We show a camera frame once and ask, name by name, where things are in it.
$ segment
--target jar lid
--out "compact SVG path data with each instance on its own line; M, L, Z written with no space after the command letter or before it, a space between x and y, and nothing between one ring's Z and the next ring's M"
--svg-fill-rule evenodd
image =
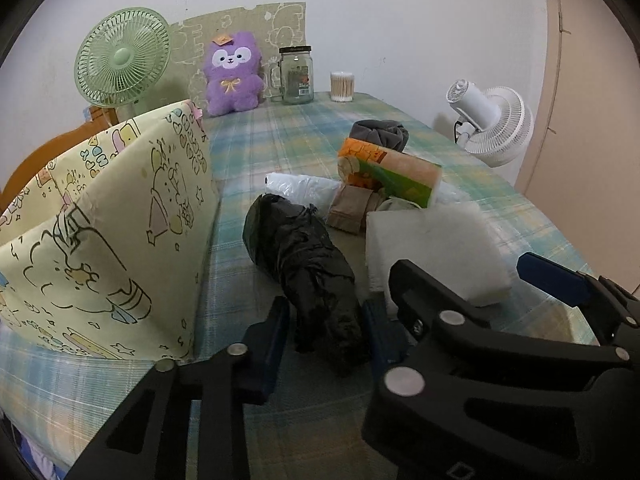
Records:
M291 54L292 52L311 52L311 46L309 45L283 46L280 48L281 54Z

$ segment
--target white wall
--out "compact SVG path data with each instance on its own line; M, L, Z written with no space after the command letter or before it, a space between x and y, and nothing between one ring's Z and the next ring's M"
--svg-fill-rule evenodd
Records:
M0 68L0 187L21 160L76 128L87 106L73 77L76 51L122 7L158 10L169 23L229 7L306 1L316 91L331 70L356 90L451 136L444 93L457 78L506 85L538 108L546 54L546 0L46 0ZM508 169L515 181L519 164Z

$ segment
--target table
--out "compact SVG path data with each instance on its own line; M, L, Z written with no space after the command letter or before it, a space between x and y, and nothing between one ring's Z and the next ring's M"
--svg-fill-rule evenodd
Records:
M553 224L482 162L405 113L366 94L348 104L326 93L306 105L264 103L251 112L204 121L212 166L222 191L206 280L196 318L195 354L206 359L262 320L280 287L259 272L242 244L244 216L271 171L337 178L335 153L354 121L401 121L405 152L443 165L444 180L478 202L514 277L510 300L494 328L590 344L578 310L517 280L520 254L533 251L571 269L589 269ZM394 479L395 468L360 439L372 385L369 367L337 379L312 354L292 346L282 360L276 392L263 407L246 407L248 455L254 479ZM151 362L78 358L46 351L0 327L0 406L25 435L61 466L70 466ZM192 408L191 435L198 405ZM190 439L188 476L195 476Z

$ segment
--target white foam pad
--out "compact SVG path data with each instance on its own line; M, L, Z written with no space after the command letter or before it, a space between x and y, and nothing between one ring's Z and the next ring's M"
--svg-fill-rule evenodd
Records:
M398 307L389 295L391 266L411 260L474 306L505 300L509 275L478 204L436 204L427 209L374 211L367 215L369 288L384 291L387 311Z

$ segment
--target cotton swab container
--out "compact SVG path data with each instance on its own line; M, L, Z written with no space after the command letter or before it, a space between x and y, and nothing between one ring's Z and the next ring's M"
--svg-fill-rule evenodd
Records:
M353 81L351 72L331 72L331 101L353 101Z

